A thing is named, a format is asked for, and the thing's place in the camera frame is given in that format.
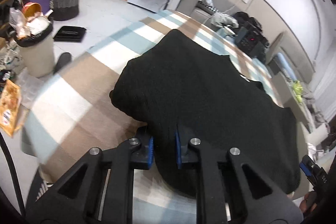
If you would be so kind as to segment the person's right hand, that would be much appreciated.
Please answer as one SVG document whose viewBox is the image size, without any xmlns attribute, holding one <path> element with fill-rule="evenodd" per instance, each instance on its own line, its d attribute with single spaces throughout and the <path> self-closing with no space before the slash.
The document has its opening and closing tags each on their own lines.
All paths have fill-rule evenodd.
<svg viewBox="0 0 336 224">
<path fill-rule="evenodd" d="M 315 191 L 307 193 L 299 204 L 303 215 L 309 215 L 317 207 L 317 201 L 318 195 Z"/>
</svg>

